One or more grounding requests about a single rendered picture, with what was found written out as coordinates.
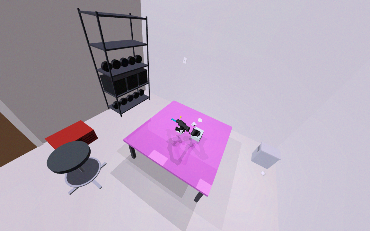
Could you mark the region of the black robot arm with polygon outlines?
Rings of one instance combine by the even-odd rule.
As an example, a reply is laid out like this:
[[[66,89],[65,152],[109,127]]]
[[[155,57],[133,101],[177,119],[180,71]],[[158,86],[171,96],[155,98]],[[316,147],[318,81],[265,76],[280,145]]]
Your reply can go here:
[[[188,126],[186,125],[186,123],[184,123],[182,120],[177,119],[177,120],[176,120],[176,123],[178,123],[179,127],[184,127],[188,132],[189,132],[189,130],[191,129],[191,128],[190,128],[190,127],[188,127]],[[189,133],[190,133],[190,132],[189,132]],[[197,136],[197,137],[198,137],[198,136],[201,134],[201,132],[193,128],[193,130],[192,130],[192,132],[191,132],[190,134],[191,134],[192,136]]]

